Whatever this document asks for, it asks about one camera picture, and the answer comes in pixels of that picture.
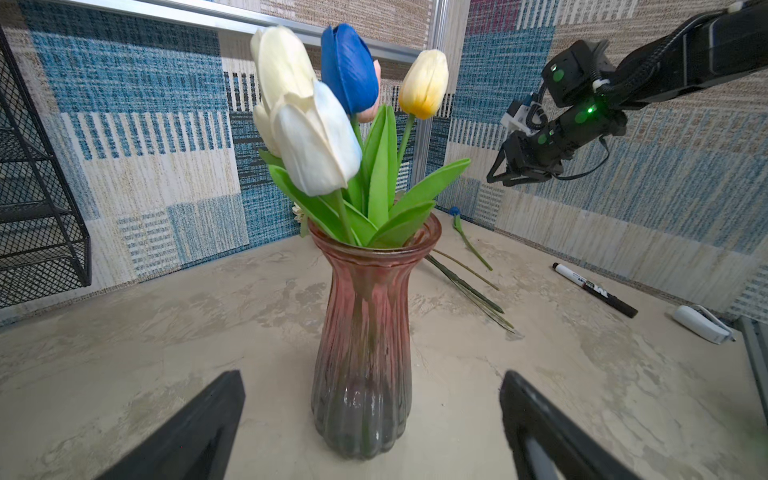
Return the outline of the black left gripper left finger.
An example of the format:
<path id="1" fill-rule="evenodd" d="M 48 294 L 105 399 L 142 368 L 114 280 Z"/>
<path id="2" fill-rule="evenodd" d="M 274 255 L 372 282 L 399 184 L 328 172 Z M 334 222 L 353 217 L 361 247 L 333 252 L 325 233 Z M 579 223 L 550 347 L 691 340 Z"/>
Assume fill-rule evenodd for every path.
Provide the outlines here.
<path id="1" fill-rule="evenodd" d="M 101 479 L 222 479 L 246 394 L 241 372 L 226 371 Z"/>

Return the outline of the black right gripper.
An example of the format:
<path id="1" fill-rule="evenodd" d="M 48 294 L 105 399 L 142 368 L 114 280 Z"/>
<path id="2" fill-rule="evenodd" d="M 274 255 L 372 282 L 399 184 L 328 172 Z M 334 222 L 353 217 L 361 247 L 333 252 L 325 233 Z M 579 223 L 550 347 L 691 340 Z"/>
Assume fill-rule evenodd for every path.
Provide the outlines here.
<path id="1" fill-rule="evenodd" d="M 530 137 L 513 134 L 509 138 L 509 149 L 499 150 L 486 181 L 518 186 L 540 180 L 583 178 L 609 160 L 606 138 L 624 136 L 627 122 L 622 110 L 611 109 L 599 101 L 578 103 Z M 564 176 L 562 161 L 570 160 L 579 148 L 593 140 L 598 140 L 605 149 L 604 159 L 590 170 Z"/>

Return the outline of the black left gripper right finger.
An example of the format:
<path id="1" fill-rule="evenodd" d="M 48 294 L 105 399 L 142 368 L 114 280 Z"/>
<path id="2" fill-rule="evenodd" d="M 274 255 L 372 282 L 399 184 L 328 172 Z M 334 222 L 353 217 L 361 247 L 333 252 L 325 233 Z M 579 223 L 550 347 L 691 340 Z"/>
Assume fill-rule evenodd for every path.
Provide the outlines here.
<path id="1" fill-rule="evenodd" d="M 502 423 L 519 479 L 636 479 L 520 373 L 505 373 Z"/>

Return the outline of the yellow tulip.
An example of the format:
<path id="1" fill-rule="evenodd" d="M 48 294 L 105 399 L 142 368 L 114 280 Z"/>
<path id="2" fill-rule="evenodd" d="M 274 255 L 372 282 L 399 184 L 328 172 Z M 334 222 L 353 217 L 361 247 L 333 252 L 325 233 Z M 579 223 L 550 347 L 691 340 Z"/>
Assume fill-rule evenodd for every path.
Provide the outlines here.
<path id="1" fill-rule="evenodd" d="M 438 49 L 422 51 L 408 70 L 398 97 L 401 110 L 408 115 L 398 149 L 398 164 L 403 161 L 415 121 L 436 115 L 448 82 L 446 55 Z"/>

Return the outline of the pink ribbed glass vase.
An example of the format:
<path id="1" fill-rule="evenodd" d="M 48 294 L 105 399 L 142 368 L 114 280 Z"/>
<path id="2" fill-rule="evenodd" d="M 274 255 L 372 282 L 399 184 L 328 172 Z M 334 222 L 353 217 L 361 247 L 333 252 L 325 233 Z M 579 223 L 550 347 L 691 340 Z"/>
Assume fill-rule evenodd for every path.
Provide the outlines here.
<path id="1" fill-rule="evenodd" d="M 435 215 L 399 249 L 339 243 L 316 226 L 311 238 L 332 268 L 311 410 L 317 432 L 347 459 L 389 451 L 412 403 L 408 286 L 442 234 Z"/>

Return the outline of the cream white tulip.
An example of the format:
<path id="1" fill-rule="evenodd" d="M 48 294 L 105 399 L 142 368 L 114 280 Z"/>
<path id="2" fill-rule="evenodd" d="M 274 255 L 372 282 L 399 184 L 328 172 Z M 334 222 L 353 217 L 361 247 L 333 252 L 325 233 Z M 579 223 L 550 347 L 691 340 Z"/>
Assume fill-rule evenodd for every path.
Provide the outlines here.
<path id="1" fill-rule="evenodd" d="M 271 115 L 286 94 L 302 99 L 310 97 L 317 77 L 303 42 L 285 26 L 259 30 L 250 40 L 250 49 L 261 92 L 261 102 L 253 111 L 254 122 L 267 150 L 281 157 L 272 132 Z"/>

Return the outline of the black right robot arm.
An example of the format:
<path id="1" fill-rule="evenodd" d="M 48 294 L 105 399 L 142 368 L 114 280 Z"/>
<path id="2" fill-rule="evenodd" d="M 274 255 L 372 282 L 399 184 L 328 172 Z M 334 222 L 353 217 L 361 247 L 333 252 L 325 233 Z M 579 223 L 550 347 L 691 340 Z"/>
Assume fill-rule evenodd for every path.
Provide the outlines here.
<path id="1" fill-rule="evenodd" d="M 487 174 L 515 186 L 567 180 L 563 163 L 593 140 L 625 135 L 627 111 L 726 83 L 767 66 L 767 4 L 737 1 L 695 15 L 618 66 L 607 41 L 578 40 L 542 69 L 542 84 L 503 118 L 509 134 Z"/>

